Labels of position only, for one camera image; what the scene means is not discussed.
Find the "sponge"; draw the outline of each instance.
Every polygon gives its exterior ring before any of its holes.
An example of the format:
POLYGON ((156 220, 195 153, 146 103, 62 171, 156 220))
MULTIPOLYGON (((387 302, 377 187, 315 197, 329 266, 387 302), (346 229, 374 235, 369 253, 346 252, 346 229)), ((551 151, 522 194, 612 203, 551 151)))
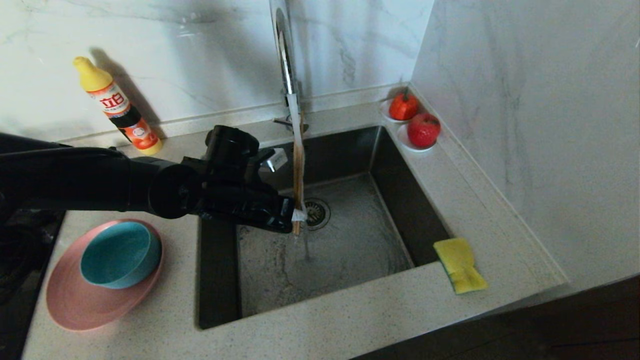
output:
POLYGON ((453 290, 456 294, 482 290, 489 287, 482 275, 474 268, 474 253, 464 238, 438 241, 433 244, 434 249, 444 265, 453 290))

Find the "small white plate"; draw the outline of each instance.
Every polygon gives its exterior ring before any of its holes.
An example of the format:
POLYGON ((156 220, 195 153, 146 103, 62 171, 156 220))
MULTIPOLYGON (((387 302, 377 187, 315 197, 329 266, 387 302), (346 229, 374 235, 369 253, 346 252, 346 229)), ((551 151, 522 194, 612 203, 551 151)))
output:
POLYGON ((380 111, 380 113, 382 114, 382 116, 385 117, 385 119, 393 122, 394 124, 406 124, 407 122, 409 122, 409 120, 396 120, 391 116, 389 116, 389 108, 391 107, 391 103, 393 101, 394 101, 393 99, 380 101, 380 105, 378 106, 378 111, 380 111))
POLYGON ((431 147, 428 147, 426 149, 421 149, 420 147, 416 147, 414 144, 411 143, 411 141, 409 141, 409 134, 406 132, 407 127, 409 127, 409 124, 403 124, 401 127, 398 128, 398 131, 396 132, 396 136, 398 137, 398 140, 400 140, 400 143, 404 147, 406 147, 407 150, 413 151, 413 152, 425 152, 425 151, 431 150, 433 145, 435 145, 434 143, 431 147))

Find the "blue bowl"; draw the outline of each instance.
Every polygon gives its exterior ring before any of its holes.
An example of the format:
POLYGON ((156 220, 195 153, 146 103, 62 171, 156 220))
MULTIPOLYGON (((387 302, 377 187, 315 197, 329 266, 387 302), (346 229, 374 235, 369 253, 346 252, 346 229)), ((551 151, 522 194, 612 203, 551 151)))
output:
POLYGON ((160 241, 139 222, 120 222, 96 235, 84 250, 80 273, 87 282, 124 289, 144 280, 160 262, 160 241))

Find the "stainless steel sink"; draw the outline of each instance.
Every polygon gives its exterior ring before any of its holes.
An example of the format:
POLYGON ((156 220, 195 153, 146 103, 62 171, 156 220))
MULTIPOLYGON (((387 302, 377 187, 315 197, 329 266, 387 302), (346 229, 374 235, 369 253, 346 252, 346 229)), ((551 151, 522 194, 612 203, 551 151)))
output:
MULTIPOLYGON (((292 158, 292 144, 279 145, 292 158)), ((198 325, 214 327, 437 260, 450 238, 384 127, 305 140, 299 237, 200 226, 198 325)), ((292 162, 262 180, 287 193, 292 162)))

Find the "white marble wall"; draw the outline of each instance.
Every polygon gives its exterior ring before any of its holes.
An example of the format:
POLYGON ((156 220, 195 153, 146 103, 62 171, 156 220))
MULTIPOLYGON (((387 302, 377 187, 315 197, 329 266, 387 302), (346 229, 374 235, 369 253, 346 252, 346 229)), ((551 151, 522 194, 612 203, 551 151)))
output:
MULTIPOLYGON (((292 0, 303 96, 411 78, 432 0, 292 0)), ((114 73, 152 122, 280 102, 268 0, 4 0, 0 131, 61 140, 113 130, 73 57, 114 73)))
POLYGON ((436 1, 412 81, 572 283, 640 272, 637 0, 436 1))

